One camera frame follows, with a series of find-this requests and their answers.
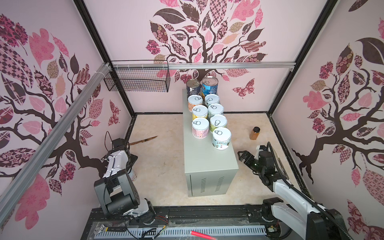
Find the pink cartoon label can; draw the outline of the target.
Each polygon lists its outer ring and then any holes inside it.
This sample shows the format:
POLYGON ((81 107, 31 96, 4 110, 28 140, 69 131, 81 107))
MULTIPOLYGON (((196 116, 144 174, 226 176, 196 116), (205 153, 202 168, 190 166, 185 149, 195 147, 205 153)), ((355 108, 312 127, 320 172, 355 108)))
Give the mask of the pink cartoon label can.
POLYGON ((129 177, 131 178, 131 180, 134 182, 136 179, 137 179, 137 173, 135 171, 131 171, 129 173, 129 177))

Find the green label tin can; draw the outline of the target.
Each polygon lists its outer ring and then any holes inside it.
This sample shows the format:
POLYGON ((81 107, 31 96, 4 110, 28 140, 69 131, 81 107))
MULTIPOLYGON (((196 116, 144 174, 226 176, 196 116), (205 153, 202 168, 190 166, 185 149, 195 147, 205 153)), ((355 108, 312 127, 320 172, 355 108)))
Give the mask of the green label tin can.
POLYGON ((228 120, 224 115, 214 115, 210 118, 210 132, 212 133, 216 128, 226 127, 228 124, 228 120))

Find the pink label tin can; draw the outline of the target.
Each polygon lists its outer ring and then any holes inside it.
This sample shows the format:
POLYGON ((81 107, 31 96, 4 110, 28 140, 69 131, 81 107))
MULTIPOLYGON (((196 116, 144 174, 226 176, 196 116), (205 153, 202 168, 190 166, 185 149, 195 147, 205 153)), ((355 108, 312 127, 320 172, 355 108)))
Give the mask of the pink label tin can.
POLYGON ((204 139, 209 133, 210 123, 205 118, 195 118, 192 121, 192 134, 196 139, 204 139))

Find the white can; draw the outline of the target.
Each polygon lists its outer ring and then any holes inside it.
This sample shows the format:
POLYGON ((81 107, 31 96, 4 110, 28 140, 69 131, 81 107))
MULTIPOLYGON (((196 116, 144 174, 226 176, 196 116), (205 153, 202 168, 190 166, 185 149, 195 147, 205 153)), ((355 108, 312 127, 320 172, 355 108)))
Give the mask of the white can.
POLYGON ((217 150, 225 150, 229 147, 231 142, 232 133, 229 129, 224 127, 219 127, 213 131, 213 146, 217 150))
POLYGON ((208 116, 209 118, 218 115, 218 114, 223 114, 224 113, 224 107, 221 104, 210 104, 208 106, 208 116))

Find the yellow label tin can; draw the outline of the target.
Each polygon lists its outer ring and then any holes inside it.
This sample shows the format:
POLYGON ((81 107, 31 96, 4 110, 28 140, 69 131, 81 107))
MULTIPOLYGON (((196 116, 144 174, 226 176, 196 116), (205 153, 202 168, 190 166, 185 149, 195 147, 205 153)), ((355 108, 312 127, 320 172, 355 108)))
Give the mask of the yellow label tin can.
POLYGON ((197 105, 194 106, 192 109, 192 118, 193 120, 196 118, 205 118, 207 119, 208 117, 208 108, 205 107, 204 105, 197 105))

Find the patterned can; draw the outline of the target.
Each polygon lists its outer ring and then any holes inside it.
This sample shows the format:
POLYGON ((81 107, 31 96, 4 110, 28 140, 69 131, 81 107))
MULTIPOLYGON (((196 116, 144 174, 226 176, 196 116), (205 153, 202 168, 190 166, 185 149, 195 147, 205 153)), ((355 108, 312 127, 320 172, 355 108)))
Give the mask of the patterned can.
POLYGON ((216 94, 209 94, 205 96, 205 105, 208 108, 211 104, 220 104, 220 97, 216 94))

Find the orange label can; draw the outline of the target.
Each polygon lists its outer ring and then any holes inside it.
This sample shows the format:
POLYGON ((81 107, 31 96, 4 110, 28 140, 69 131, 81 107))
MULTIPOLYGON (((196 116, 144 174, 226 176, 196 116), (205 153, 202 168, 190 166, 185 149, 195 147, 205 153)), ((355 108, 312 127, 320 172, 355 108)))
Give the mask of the orange label can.
POLYGON ((190 112, 193 111, 193 107, 202 105, 203 98, 200 95, 190 95, 188 97, 188 109, 190 112))

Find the blue label tin can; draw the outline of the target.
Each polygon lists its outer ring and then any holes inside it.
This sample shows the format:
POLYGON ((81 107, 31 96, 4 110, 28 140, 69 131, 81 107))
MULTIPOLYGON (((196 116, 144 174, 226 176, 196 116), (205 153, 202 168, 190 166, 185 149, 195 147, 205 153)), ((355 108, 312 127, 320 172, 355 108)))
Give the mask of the blue label tin can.
POLYGON ((213 76, 206 76, 201 81, 202 96, 205 97, 210 94, 217 94, 219 80, 213 76))

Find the dark label tin can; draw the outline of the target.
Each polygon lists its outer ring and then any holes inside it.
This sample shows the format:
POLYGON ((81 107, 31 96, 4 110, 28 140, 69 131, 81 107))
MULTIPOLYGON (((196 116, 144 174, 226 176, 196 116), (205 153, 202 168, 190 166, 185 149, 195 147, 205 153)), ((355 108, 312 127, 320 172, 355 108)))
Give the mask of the dark label tin can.
POLYGON ((186 82, 187 97, 191 95, 200 95, 201 84, 197 79, 191 79, 186 82))

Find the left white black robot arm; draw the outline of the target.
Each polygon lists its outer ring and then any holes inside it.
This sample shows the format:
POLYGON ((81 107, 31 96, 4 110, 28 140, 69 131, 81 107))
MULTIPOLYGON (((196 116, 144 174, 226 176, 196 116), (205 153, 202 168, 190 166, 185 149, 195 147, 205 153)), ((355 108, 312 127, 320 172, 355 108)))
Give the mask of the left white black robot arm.
POLYGON ((156 212, 149 200, 139 197, 130 176, 137 159, 128 150, 110 151, 106 155, 107 171, 95 181, 94 189, 107 218, 130 217, 149 225, 154 222, 156 212))

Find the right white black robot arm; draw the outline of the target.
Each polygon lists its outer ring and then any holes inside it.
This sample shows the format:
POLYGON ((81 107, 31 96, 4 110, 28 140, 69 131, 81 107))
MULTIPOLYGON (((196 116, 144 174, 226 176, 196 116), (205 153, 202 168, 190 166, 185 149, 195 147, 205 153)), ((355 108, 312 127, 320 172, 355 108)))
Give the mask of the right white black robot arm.
POLYGON ((255 156, 248 151, 239 151, 238 158, 277 195, 263 202, 265 220, 283 222, 304 240, 352 239, 338 211, 311 200, 290 182, 284 165, 272 148, 259 150, 255 156))

